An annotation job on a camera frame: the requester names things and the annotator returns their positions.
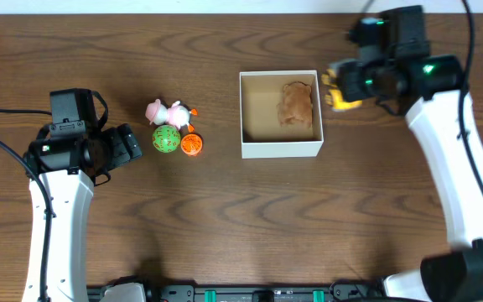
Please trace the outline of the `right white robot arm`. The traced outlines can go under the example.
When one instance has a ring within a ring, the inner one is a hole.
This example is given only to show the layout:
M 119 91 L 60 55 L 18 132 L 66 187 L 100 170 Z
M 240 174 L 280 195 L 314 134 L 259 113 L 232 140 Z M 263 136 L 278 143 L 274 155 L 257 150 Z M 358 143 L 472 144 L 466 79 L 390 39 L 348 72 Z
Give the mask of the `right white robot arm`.
M 483 300 L 483 145 L 463 79 L 453 55 L 342 60 L 322 77 L 333 102 L 396 95 L 398 113 L 423 150 L 443 208 L 450 252 L 385 277 L 383 299 Z

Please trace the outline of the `yellow grey toy truck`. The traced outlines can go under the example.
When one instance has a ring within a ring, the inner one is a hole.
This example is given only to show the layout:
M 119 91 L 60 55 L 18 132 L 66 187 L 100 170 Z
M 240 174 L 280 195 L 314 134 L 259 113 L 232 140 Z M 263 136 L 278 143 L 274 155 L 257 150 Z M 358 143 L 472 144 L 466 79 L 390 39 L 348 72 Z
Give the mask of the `yellow grey toy truck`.
M 362 100 L 354 102 L 346 102 L 344 97 L 335 83 L 337 75 L 334 70 L 327 69 L 321 76 L 322 83 L 328 88 L 328 93 L 325 95 L 325 102 L 331 106 L 335 112 L 349 111 L 362 106 Z

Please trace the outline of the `green number ball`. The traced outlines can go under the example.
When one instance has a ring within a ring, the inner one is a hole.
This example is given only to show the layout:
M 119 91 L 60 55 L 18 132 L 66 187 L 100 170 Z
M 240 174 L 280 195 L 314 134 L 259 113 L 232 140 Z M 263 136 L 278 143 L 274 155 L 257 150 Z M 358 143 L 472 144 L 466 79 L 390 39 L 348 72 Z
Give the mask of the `green number ball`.
M 161 153 L 175 151 L 181 143 L 179 130 L 171 125 L 162 125 L 153 132 L 153 146 Z

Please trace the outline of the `brown plush bear toy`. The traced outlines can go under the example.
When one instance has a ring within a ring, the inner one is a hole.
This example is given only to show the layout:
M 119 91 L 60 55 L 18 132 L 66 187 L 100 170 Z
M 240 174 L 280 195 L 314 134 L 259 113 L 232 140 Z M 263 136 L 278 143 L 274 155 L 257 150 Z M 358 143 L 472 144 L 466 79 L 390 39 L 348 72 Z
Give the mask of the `brown plush bear toy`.
M 295 81 L 283 87 L 283 98 L 277 104 L 281 127 L 302 124 L 311 128 L 313 123 L 312 87 Z

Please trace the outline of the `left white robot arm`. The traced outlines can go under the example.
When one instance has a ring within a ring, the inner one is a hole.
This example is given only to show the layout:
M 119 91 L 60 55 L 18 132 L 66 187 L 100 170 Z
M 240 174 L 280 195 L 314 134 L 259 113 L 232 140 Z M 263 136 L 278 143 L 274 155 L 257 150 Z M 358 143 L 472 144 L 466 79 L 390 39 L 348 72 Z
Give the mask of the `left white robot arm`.
M 49 125 L 24 155 L 33 225 L 24 301 L 144 301 L 138 281 L 86 284 L 86 228 L 96 177 L 141 156 L 129 125 Z

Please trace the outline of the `white cardboard box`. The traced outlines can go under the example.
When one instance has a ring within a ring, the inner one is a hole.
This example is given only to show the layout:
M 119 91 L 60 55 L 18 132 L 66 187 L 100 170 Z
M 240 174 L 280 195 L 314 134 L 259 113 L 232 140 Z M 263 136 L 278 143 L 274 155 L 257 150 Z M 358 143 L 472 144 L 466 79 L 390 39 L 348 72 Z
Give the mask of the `white cardboard box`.
M 324 134 L 315 70 L 243 71 L 239 80 L 244 159 L 317 156 Z

